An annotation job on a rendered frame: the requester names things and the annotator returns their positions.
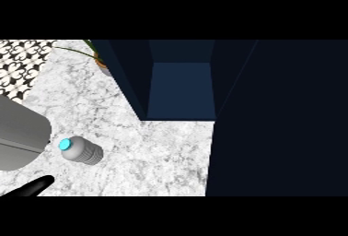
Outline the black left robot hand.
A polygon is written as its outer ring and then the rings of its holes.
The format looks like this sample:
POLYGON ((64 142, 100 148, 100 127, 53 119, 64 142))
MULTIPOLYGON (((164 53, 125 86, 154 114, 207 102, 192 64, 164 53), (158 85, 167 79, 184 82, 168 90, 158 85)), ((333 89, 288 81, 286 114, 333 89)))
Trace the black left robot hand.
POLYGON ((8 192, 5 197, 37 196, 53 182, 55 177, 52 175, 46 175, 27 183, 22 187, 8 192))

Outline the grey water bottle, cyan cap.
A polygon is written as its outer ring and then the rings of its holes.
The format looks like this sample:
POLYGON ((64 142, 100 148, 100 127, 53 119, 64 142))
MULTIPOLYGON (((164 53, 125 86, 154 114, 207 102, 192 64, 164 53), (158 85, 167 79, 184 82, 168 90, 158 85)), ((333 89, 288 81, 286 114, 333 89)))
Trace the grey water bottle, cyan cap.
POLYGON ((102 147, 81 136, 65 138, 59 149, 62 157, 74 162, 96 165, 103 159, 102 147))

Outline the dark blue open cabinet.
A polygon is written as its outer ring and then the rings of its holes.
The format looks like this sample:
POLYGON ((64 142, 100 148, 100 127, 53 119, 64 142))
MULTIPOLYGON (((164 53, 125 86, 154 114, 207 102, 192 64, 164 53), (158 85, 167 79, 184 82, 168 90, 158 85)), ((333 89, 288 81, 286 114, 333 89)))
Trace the dark blue open cabinet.
POLYGON ((255 40, 95 40, 142 121, 214 121, 255 40))

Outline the dark blue cabinet door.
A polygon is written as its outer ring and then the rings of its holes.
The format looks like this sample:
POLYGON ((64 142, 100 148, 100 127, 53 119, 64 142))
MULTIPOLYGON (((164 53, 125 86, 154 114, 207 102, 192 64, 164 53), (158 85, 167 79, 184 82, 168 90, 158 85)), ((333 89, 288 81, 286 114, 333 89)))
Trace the dark blue cabinet door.
POLYGON ((210 196, 348 196, 348 40, 260 41, 217 117, 210 196))

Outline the potted green plant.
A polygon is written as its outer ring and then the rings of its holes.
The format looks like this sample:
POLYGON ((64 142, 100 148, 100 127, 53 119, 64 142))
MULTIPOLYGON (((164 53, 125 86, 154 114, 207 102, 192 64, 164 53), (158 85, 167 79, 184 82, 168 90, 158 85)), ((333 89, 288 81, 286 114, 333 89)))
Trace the potted green plant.
POLYGON ((106 66, 106 64, 105 64, 105 62, 103 62, 103 60, 102 60, 102 58, 100 58, 100 55, 99 55, 99 52, 97 52, 97 50, 96 50, 96 47, 95 47, 95 45, 93 45, 92 40, 83 40, 83 41, 84 41, 84 43, 87 44, 89 48, 90 48, 92 51, 93 51, 92 54, 87 54, 87 53, 84 53, 83 51, 78 51, 78 50, 75 50, 75 49, 72 49, 72 48, 67 48, 67 47, 61 47, 61 46, 56 46, 55 48, 64 49, 64 50, 71 51, 71 52, 75 52, 75 53, 80 53, 80 54, 89 56, 90 58, 93 58, 95 61, 96 61, 96 65, 97 65, 97 67, 99 67, 102 73, 105 74, 105 76, 112 77, 112 73, 111 73, 109 68, 108 68, 108 66, 106 66))

